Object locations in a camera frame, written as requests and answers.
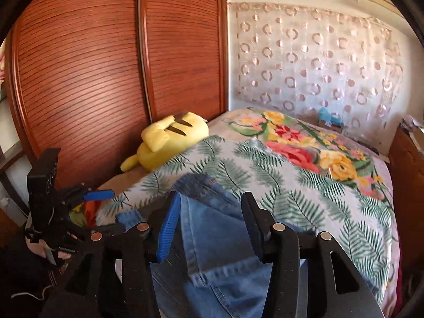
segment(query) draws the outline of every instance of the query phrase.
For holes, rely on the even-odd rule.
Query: pikachu plush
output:
[[[142,131],[143,142],[137,154],[126,159],[121,164],[121,170],[128,172],[141,164],[145,169],[153,171],[208,135],[208,125],[194,113],[168,116]]]

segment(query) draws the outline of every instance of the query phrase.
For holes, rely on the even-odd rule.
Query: silver bolt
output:
[[[286,226],[284,226],[282,223],[277,222],[272,225],[272,228],[274,228],[275,231],[282,232],[286,229]]]
[[[331,240],[331,234],[328,232],[321,232],[320,233],[320,237],[324,240]]]
[[[150,228],[150,226],[149,226],[149,224],[148,224],[147,222],[142,222],[142,223],[139,223],[139,224],[137,225],[137,229],[138,229],[140,232],[147,231],[149,228]]]
[[[100,232],[95,232],[91,235],[91,240],[93,242],[98,242],[100,239],[102,239],[103,235]]]

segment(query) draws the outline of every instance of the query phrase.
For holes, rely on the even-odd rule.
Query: plush toy ear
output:
[[[169,135],[165,132],[165,129],[174,123],[174,121],[174,116],[168,116],[163,120],[149,125],[142,131],[141,138],[152,152],[159,151],[168,142]]]

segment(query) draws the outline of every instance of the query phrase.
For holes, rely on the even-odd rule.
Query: red flower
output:
[[[272,141],[265,142],[265,145],[274,152],[285,156],[293,165],[319,173],[319,168],[312,163],[312,155],[306,149],[292,147],[287,144]]]
[[[296,129],[290,129],[289,127],[285,125],[277,125],[275,128],[275,133],[286,140],[292,141],[296,140],[299,141],[300,132]]]

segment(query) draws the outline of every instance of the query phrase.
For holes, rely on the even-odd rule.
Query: white cable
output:
[[[33,298],[35,298],[35,299],[37,299],[37,300],[40,300],[40,301],[42,301],[42,300],[44,300],[45,299],[45,297],[44,297],[44,292],[46,291],[46,289],[48,289],[48,288],[51,288],[51,287],[54,287],[54,286],[47,286],[46,288],[44,288],[43,289],[43,292],[42,292],[42,297],[41,297],[41,299],[40,298],[38,298],[38,297],[36,297],[35,295],[33,295],[33,294],[31,294],[31,293],[27,293],[27,292],[22,292],[22,293],[15,293],[15,294],[12,294],[11,296],[10,296],[10,298],[15,298],[16,296],[20,296],[20,295],[29,295],[29,296],[32,296]]]

